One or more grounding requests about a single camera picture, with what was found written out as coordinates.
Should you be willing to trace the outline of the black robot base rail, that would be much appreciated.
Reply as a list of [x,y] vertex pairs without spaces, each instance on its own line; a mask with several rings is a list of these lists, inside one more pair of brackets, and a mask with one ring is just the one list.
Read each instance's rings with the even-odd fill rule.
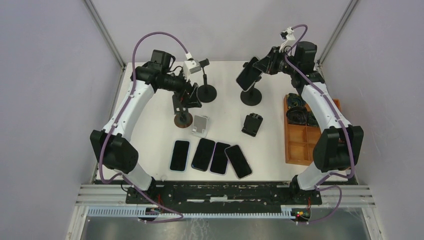
[[152,200],[182,214],[276,214],[282,206],[321,205],[316,190],[289,181],[155,181]]

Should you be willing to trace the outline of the wooden-base black plate stand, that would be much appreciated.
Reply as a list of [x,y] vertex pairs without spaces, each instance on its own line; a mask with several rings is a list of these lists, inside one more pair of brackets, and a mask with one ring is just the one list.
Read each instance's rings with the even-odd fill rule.
[[181,129],[188,128],[193,123],[193,116],[184,108],[176,94],[172,95],[174,124]]

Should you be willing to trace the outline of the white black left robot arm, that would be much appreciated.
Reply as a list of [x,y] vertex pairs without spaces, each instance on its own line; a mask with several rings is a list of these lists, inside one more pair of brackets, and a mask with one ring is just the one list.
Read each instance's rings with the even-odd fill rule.
[[190,76],[210,64],[208,59],[198,61],[190,53],[175,74],[172,66],[176,60],[172,54],[154,50],[150,61],[135,66],[130,76],[129,89],[115,113],[102,130],[93,130],[90,142],[99,163],[99,173],[103,167],[114,170],[118,175],[139,188],[138,197],[145,204],[153,203],[157,190],[151,186],[153,177],[138,164],[139,153],[131,145],[135,125],[157,90],[172,92],[175,125],[187,128],[193,122],[190,108],[201,108],[198,98],[199,85],[191,83]]

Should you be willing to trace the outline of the phone with purple case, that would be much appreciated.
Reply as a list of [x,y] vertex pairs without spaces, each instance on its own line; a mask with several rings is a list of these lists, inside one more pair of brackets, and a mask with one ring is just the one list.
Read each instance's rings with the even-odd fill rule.
[[231,145],[223,142],[215,144],[214,152],[211,159],[209,171],[218,175],[225,175],[228,169],[228,158],[225,154],[225,149]]

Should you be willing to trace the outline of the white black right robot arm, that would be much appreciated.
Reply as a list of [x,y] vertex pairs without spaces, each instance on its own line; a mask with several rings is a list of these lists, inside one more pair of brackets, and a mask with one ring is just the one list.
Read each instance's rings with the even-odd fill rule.
[[302,204],[309,198],[309,191],[318,190],[329,177],[350,179],[355,175],[364,130],[343,116],[328,92],[324,77],[315,70],[317,45],[300,41],[294,48],[294,54],[290,55],[289,46],[274,46],[253,67],[263,74],[289,75],[291,85],[309,106],[320,128],[313,162],[294,178],[296,186],[288,191],[293,203]]

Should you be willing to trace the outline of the phone with light blue case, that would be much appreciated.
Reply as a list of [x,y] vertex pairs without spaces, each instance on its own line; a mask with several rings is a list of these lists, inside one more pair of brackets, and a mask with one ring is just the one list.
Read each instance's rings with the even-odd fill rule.
[[184,172],[190,150],[190,142],[187,140],[176,140],[173,146],[169,169],[174,172]]

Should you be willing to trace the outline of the phone with white case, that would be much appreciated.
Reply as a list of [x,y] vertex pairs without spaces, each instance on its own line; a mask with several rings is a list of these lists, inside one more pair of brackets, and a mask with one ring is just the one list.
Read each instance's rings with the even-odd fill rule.
[[206,172],[213,157],[216,142],[207,138],[201,138],[194,153],[191,167]]

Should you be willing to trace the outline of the black folding phone stand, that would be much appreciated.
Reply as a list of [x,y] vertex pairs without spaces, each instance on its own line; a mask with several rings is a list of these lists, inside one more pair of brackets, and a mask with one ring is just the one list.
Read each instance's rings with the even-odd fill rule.
[[263,122],[263,117],[257,113],[250,113],[245,117],[241,132],[251,137],[256,137]]

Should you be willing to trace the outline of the silver folding phone stand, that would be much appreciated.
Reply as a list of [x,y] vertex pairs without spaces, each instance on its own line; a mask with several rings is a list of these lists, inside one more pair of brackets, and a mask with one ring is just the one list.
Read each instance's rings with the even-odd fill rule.
[[192,122],[191,133],[199,138],[205,138],[208,134],[210,119],[205,115],[195,115]]

